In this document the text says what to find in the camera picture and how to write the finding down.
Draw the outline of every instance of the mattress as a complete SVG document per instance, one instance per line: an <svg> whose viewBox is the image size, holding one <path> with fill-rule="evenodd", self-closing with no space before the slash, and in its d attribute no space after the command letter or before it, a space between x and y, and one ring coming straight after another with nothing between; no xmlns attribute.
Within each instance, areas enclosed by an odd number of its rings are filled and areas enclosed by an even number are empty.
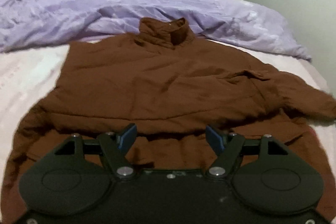
<svg viewBox="0 0 336 224"><path fill-rule="evenodd" d="M12 137L21 118L55 86L68 52L68 45L0 54L0 174L3 179ZM323 77L305 60L235 47L281 71L298 75L314 88L328 92ZM310 122L325 149L336 177L336 127Z"/></svg>

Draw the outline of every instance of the screw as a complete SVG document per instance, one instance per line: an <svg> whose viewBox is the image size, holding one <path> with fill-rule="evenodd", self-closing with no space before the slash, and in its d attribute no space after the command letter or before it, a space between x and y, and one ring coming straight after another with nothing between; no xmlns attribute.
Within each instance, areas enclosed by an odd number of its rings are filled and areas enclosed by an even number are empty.
<svg viewBox="0 0 336 224"><path fill-rule="evenodd" d="M225 169L222 167L211 167L209 173L213 176L222 176L225 174Z"/></svg>
<svg viewBox="0 0 336 224"><path fill-rule="evenodd" d="M27 224L38 224L37 221L34 220L33 218L28 219L26 223Z"/></svg>
<svg viewBox="0 0 336 224"><path fill-rule="evenodd" d="M123 166L117 169L118 175L121 175L123 177L130 176L133 174L133 168L128 166Z"/></svg>
<svg viewBox="0 0 336 224"><path fill-rule="evenodd" d="M176 176L174 174L169 174L169 175L167 175L167 178L174 179L174 178L176 178Z"/></svg>

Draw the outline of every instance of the purple blanket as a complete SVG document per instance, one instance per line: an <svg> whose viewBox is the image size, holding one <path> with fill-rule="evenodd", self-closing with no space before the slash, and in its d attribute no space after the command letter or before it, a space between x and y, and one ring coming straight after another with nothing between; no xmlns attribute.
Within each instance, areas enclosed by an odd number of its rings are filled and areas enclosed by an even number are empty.
<svg viewBox="0 0 336 224"><path fill-rule="evenodd" d="M196 34L310 59L278 12L243 0L0 0L0 52L138 32L139 20L185 17Z"/></svg>

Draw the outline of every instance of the bed sheet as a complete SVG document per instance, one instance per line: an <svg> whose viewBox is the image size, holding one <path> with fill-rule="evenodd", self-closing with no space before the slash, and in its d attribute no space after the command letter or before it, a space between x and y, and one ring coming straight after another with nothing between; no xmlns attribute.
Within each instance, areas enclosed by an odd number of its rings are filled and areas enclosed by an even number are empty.
<svg viewBox="0 0 336 224"><path fill-rule="evenodd" d="M233 47L223 42L213 42ZM16 131L18 123L39 99L54 88L67 56L68 48L68 45L64 45L0 54L1 181L6 160L11 151L13 133ZM235 48L248 52L262 62L272 64L279 70L298 75L307 84L317 89L329 91L325 80L307 61L290 56L266 54L240 47ZM336 127L332 123L321 124L313 121L310 125L316 131L336 177Z"/></svg>

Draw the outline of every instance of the bed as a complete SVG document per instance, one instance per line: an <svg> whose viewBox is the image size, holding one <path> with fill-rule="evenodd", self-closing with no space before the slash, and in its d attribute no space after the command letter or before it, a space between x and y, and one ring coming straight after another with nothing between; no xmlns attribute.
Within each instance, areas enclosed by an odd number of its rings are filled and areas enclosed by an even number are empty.
<svg viewBox="0 0 336 224"><path fill-rule="evenodd" d="M3 42L0 43L3 52L0 54L1 170L5 168L20 120L54 88L69 49L65 43L69 40L94 43L112 34L136 33L138 20L144 16L163 21L187 17L192 30L213 43L248 52L280 71L298 75L316 89L329 92L326 81L311 65L307 50L292 38L285 19L273 10L247 1L206 0L207 3L202 3L197 0L205 6L202 9L207 10L206 13L196 4L190 4L196 0L180 0L180 4L172 4L173 0L151 0L154 3L150 6L149 0L139 0L135 4L134 0L20 0L10 6L11 10L4 5L6 1L0 0L2 9L9 14L3 22L20 20L9 27L2 26L8 32L2 33ZM104 5L98 5L99 1L105 1ZM114 9L109 8L111 1L114 1ZM219 9L226 9L224 21ZM32 28L35 28L34 33L29 31ZM335 125L311 121L310 126L336 177Z"/></svg>

